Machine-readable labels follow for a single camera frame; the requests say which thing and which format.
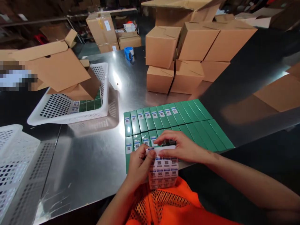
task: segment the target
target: white plastic basket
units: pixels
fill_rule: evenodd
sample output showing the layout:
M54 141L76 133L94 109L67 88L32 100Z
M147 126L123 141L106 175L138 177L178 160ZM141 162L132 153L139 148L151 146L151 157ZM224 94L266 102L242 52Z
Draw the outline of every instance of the white plastic basket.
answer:
M0 127L0 223L40 144L18 124Z
M108 63L90 65L101 81L100 95L102 106L86 112L79 112L80 101L73 101L64 94L44 94L29 116L27 123L33 126L45 123L69 124L107 116L108 114Z

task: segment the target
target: hand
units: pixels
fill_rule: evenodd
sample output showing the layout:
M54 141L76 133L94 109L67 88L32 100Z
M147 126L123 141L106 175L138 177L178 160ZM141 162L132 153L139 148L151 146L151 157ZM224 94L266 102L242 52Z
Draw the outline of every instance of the hand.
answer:
M212 152L195 144L181 131L165 130L153 143L161 145L165 139L176 141L176 148L161 150L160 157L177 157L203 164L212 159Z
M156 157L156 152L151 150L143 160L147 148L149 146L142 144L135 152L130 154L128 174L124 182L129 186L129 191L134 192L146 180L151 162Z

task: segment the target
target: orange safety vest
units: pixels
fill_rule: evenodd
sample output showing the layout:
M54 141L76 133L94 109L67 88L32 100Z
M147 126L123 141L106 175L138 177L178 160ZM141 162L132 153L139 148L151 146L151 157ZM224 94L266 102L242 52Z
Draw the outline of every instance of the orange safety vest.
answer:
M149 183L142 184L134 197L126 225L238 224L206 211L198 194L180 177L175 187L165 189L150 190Z

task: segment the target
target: green product box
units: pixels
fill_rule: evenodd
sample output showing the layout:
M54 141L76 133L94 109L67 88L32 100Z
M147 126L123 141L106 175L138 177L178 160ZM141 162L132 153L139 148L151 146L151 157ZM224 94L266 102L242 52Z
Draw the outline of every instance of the green product box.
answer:
M131 125L132 125L133 135L141 133L140 124L138 123L138 113L137 113L137 111L136 110L131 111L130 116L131 116Z
M184 121L180 115L180 113L177 111L176 106L174 103L169 104L169 107L171 109L171 113L173 114L173 116L175 117L176 123L178 125L182 125L184 124Z
M200 137L204 141L204 144L206 145L206 149L210 150L212 152L216 152L217 148L214 145L213 141L210 139L209 135L206 133L204 127L201 124L201 122L195 122L193 124L195 125Z
M144 111L144 114L145 114L148 130L155 130L154 121L152 119L149 107L143 108L143 111Z
M145 118L143 109L138 109L137 110L137 118L138 118L138 123L140 124L140 130L141 130L141 132L148 131L148 127L147 127L147 123L146 123L146 118Z
M199 99L194 99L193 100L194 103L197 105L197 107L200 109L200 111L202 112L202 114L204 115L205 119L209 120L212 119L213 117L209 114L209 112L207 111L207 109L204 107L204 105L202 105L202 103L200 102Z
M210 139L213 141L215 144L216 148L218 151L224 151L226 150L225 145L222 143L216 132L213 130L209 122L206 121L201 121L200 122L202 126L204 127L206 133L209 135Z
M191 118L188 116L187 112L185 111L184 107L182 106L182 104L180 102L175 102L175 106L178 110L178 112L180 113L183 121L185 123L191 123Z
M125 159L126 159L126 174L128 173L129 161L130 161L130 153L133 150L133 139L132 136L125 137Z
M125 124L125 137L132 136L133 134L132 134L130 112L124 113L124 124Z
M148 132L141 133L141 138L142 138L143 144L148 145L149 147L152 146Z
M155 129L157 129L157 130L163 129L163 124L162 124L160 118L158 117L156 107L150 107L150 113L151 113L151 116L154 121Z
M160 118L160 121L162 122L163 128L170 128L171 126L170 126L169 120L166 117L166 114L163 110L163 107L157 106L156 110L157 110L157 113L159 114L159 118Z
M193 100L187 101L188 105L191 107L193 112L195 113L196 117L198 118L198 121L206 120L200 109L197 107L195 102Z
M225 145L225 148L226 149L232 149L232 148L234 148L234 145L229 140L229 138L226 136L226 134L221 129L221 127L219 126L219 124L214 119L208 120L208 122L211 125L211 127L213 128L213 130L216 132L216 134L218 135L218 137L220 138L220 140Z
M170 126L171 127L178 126L174 115L171 113L171 108L169 107L169 105L168 104L167 105L162 105L162 108L164 109L165 114L167 115L167 119L170 123Z
M138 147L142 145L142 138L140 134L136 134L133 136L133 147L134 150L136 151Z
M190 134L190 132L189 132L189 130L188 130L188 127L187 127L187 125L186 124L184 124L184 125L180 125L179 126L179 129L189 138L189 139L191 139L192 141L194 141L193 140L193 138L192 138L192 136L191 136L191 134Z
M200 137L200 134L198 133L195 125L193 123L189 123L187 124L187 128L189 130L189 132L191 133L191 136L194 140L194 142L201 146L202 148L207 148L206 145L204 144L204 141L202 140L202 138Z
M194 113L187 101L181 102L181 104L187 112L188 116L190 117L192 123L199 121L198 117L196 116L196 114Z

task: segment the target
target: closed cardboard box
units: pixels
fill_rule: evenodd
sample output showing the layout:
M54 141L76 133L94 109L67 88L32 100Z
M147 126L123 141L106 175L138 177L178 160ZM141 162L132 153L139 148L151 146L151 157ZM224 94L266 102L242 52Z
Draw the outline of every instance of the closed cardboard box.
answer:
M149 66L147 91L167 94L174 78L174 62L168 69Z
M229 64L230 62L202 61L201 66L205 74L203 80L214 82Z
M117 42L117 36L110 13L92 13L88 16L86 22L97 45Z
M176 60L175 77L170 92L192 94L204 79L200 61Z
M213 23L220 32L205 57L205 61L229 62L257 31L239 20Z
M202 61L220 30L211 22L186 22L178 44L179 60Z
M146 65L169 68L181 27L154 27L146 35Z

